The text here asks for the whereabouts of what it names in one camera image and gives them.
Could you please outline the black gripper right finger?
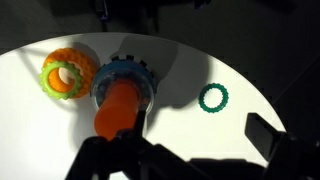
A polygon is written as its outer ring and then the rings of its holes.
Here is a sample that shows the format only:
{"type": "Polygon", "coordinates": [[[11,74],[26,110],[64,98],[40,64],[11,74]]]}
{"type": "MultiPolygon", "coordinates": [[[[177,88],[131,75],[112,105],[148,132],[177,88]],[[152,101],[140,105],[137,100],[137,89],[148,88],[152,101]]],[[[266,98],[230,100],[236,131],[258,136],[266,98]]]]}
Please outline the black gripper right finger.
{"type": "Polygon", "coordinates": [[[247,114],[245,136],[265,160],[288,157],[288,134],[276,130],[257,113],[247,114]]]}

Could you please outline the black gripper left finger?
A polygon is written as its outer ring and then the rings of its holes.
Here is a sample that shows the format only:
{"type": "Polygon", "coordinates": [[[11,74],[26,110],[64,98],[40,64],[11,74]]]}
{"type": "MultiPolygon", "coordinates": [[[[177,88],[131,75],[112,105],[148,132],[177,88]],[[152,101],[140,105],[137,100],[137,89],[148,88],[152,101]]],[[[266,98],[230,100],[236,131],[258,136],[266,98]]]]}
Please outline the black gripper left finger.
{"type": "Polygon", "coordinates": [[[146,121],[146,111],[140,110],[132,128],[121,129],[116,133],[118,139],[142,138],[146,121]]]}

